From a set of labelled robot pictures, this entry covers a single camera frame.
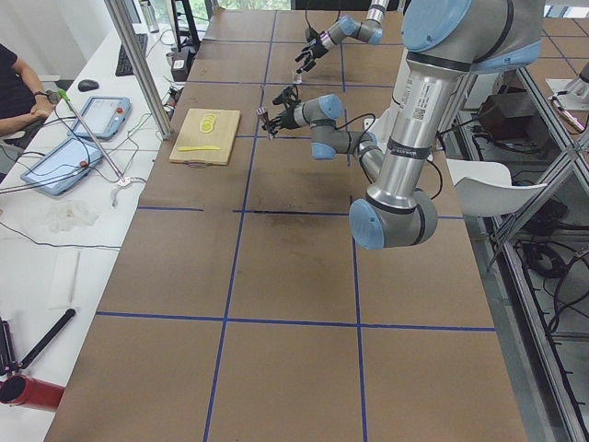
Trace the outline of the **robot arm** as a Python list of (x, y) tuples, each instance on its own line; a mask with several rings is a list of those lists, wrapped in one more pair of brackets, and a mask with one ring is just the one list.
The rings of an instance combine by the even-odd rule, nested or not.
[(457, 80), (466, 74), (512, 70), (539, 56), (544, 5), (540, 1), (412, 1), (401, 26), (409, 74), (385, 148), (369, 132), (337, 128), (341, 100), (328, 94), (302, 101), (291, 89), (276, 98), (283, 111), (257, 113), (263, 129), (308, 127), (316, 159), (355, 155), (370, 180), (352, 203), (356, 243), (368, 250), (417, 245), (437, 226), (432, 199), (418, 186)]
[(317, 62), (330, 50), (337, 47), (347, 38), (377, 45), (383, 38), (382, 24), (387, 11), (401, 8), (404, 12), (405, 2), (397, 1), (395, 6), (389, 6), (389, 1), (372, 1), (367, 9), (365, 20), (357, 21), (349, 15), (338, 15), (334, 23), (321, 32), (316, 31), (308, 19), (305, 31), (306, 46), (295, 58), (301, 63), (294, 71), (297, 75), (310, 71)]

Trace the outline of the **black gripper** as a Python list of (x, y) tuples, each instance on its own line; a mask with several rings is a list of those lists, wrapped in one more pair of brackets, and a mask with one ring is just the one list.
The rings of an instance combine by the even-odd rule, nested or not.
[(309, 60), (306, 60), (304, 64), (296, 70), (296, 72), (298, 74), (309, 72), (316, 65), (315, 59), (321, 58), (327, 52), (328, 50), (323, 46), (321, 41), (311, 41), (308, 43), (305, 49), (295, 57), (295, 61), (297, 63), (302, 62), (306, 58), (310, 58)]
[(282, 129), (296, 129), (299, 127), (295, 119), (295, 107), (283, 110), (277, 117), (271, 118), (268, 113), (261, 115), (263, 127), (269, 138), (276, 138)]

